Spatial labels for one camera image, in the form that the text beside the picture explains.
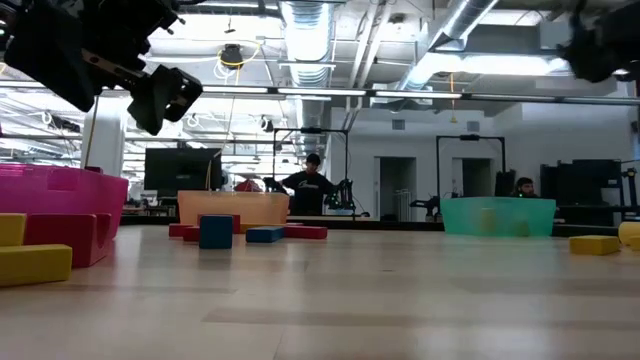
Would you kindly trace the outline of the person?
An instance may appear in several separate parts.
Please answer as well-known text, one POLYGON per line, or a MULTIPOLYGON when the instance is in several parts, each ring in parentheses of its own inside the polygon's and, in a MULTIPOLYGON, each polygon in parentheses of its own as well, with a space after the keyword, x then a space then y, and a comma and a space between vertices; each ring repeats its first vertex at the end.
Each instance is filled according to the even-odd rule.
POLYGON ((534 181, 528 177, 520 177, 515 183, 515 188, 511 196, 517 198, 537 198, 538 195, 535 193, 534 181))
POLYGON ((306 168, 280 181, 283 187, 294 191, 291 215, 317 216, 323 213, 323 200, 329 195, 334 185, 318 172, 321 159, 318 154, 309 154, 306 168))

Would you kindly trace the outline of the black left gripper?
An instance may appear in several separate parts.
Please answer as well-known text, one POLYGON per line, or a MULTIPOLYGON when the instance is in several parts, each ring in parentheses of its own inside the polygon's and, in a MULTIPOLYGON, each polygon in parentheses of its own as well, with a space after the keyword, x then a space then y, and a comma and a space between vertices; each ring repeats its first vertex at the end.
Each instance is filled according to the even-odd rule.
POLYGON ((178 9, 178 0, 82 0, 79 10, 83 91, 130 91, 127 110, 151 135, 159 133, 163 118, 181 120, 203 93, 196 77, 164 66, 148 74, 140 59, 151 48, 149 36, 158 29, 169 32, 179 20, 178 9))

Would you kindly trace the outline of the black monitor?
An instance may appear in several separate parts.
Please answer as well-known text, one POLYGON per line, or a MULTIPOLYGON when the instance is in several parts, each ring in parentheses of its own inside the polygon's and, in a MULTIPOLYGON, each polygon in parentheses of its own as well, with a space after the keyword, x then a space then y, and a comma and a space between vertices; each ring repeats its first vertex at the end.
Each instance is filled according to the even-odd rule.
POLYGON ((222 186, 217 148, 148 148, 144 189, 175 194, 181 190, 217 190, 222 186))

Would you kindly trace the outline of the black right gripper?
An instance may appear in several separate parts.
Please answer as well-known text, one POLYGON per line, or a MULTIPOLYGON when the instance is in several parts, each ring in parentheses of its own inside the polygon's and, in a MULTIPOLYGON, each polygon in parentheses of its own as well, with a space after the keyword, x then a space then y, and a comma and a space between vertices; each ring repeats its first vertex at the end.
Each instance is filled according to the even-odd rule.
POLYGON ((628 0, 591 26, 581 18, 587 1, 575 0, 569 20, 571 39, 556 46, 558 56, 569 63, 577 79, 640 81, 640 0, 628 0))

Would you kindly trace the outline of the yellow cube block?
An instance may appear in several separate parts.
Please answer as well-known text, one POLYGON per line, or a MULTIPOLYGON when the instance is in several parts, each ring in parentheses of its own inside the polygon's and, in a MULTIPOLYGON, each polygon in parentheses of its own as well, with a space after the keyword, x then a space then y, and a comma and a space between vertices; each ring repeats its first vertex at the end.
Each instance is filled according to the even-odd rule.
POLYGON ((487 236, 496 234, 497 214, 494 208, 482 208, 478 215, 479 231, 487 236))

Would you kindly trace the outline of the green plastic bin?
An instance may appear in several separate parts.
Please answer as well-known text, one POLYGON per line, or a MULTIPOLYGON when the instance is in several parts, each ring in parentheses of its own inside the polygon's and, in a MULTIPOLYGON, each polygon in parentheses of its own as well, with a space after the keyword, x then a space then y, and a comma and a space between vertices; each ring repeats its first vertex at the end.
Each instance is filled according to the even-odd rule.
POLYGON ((447 234, 485 237, 549 237, 552 234, 556 201, 542 198, 464 197, 443 199, 441 214, 447 234), (487 236, 479 231, 482 208, 494 208, 497 231, 487 236))

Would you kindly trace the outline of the blue rectangular block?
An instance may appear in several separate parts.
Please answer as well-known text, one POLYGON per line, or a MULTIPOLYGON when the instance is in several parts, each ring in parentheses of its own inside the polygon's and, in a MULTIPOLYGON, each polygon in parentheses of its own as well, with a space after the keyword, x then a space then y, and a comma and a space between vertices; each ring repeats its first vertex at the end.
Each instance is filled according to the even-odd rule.
POLYGON ((200 218, 199 248, 231 249, 233 244, 233 217, 230 215, 203 215, 200 218))
POLYGON ((247 243, 274 243, 284 237, 281 226, 264 226, 249 228, 245 233, 247 243))

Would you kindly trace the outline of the wide silver ceiling duct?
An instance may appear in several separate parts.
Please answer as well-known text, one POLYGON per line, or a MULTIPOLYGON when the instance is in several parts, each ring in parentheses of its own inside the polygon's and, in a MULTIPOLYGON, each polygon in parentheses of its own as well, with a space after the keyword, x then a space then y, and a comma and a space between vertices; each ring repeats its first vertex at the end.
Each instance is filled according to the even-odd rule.
MULTIPOLYGON (((334 5, 325 2, 281 1, 285 22, 284 39, 287 59, 294 87, 327 88, 329 86, 331 37, 333 35, 334 5)), ((295 100, 296 122, 299 128, 328 128, 324 102, 295 100)), ((326 136, 298 133, 303 153, 319 152, 326 144, 326 136)))

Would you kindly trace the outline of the red plastic bin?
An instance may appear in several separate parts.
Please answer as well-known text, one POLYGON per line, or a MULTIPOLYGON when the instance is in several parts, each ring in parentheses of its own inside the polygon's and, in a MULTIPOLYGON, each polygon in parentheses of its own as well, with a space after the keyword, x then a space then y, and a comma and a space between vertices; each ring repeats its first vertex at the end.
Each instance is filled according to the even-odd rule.
POLYGON ((60 166, 0 164, 0 213, 109 214, 116 236, 128 181, 60 166))

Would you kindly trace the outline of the linear ceiling light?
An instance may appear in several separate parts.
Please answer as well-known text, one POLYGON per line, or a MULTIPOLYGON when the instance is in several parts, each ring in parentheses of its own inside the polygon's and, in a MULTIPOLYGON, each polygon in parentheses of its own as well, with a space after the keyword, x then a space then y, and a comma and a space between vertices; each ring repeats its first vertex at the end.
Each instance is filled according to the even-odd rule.
POLYGON ((376 90, 374 97, 379 98, 402 98, 402 99, 461 99, 462 94, 451 92, 433 92, 433 91, 386 91, 376 90))
POLYGON ((367 90, 359 89, 333 89, 333 88, 278 88, 277 92, 284 95, 309 95, 309 96, 367 96, 367 90))
POLYGON ((267 87, 256 86, 204 86, 204 93, 217 94, 267 94, 267 87))

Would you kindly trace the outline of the black equipment rack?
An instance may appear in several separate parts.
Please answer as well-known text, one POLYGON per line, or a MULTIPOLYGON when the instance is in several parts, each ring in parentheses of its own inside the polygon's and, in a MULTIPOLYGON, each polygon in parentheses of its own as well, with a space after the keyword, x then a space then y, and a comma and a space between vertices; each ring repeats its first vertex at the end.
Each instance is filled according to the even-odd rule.
POLYGON ((577 159, 541 165, 540 195, 558 206, 604 206, 603 193, 623 201, 621 163, 613 159, 577 159))

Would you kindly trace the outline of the red arch block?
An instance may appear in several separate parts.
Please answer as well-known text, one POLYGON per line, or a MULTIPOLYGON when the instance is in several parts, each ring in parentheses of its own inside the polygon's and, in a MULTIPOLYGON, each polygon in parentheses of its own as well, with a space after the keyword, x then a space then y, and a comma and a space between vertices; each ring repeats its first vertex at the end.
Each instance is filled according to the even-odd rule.
POLYGON ((24 244, 69 246, 72 267, 87 268, 112 253, 117 229, 108 213, 31 214, 26 220, 24 244))

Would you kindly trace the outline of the grey door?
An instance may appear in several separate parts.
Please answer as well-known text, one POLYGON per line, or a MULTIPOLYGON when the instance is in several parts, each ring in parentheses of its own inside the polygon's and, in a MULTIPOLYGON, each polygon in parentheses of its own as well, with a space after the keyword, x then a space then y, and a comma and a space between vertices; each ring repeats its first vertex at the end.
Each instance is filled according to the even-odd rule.
POLYGON ((461 197, 493 196, 493 165, 489 158, 453 158, 452 191, 461 197))
POLYGON ((376 157, 375 215, 380 221, 413 222, 417 195, 415 157, 376 157))

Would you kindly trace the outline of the orange plastic bin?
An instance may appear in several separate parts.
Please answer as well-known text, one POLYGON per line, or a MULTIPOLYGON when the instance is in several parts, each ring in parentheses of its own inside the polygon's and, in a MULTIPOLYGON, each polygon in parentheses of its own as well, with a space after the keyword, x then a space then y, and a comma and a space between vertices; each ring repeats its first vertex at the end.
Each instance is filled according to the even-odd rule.
POLYGON ((241 223, 284 224, 289 196, 264 192, 179 191, 182 224, 197 225, 200 215, 239 215, 241 223))

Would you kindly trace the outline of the white pillar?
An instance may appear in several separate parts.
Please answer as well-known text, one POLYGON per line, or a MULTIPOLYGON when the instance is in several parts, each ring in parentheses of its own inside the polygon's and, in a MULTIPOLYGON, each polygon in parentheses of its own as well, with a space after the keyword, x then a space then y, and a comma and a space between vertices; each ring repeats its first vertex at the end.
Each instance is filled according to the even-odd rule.
POLYGON ((85 115, 81 144, 81 168, 100 168, 120 177, 128 115, 121 98, 97 97, 85 115))

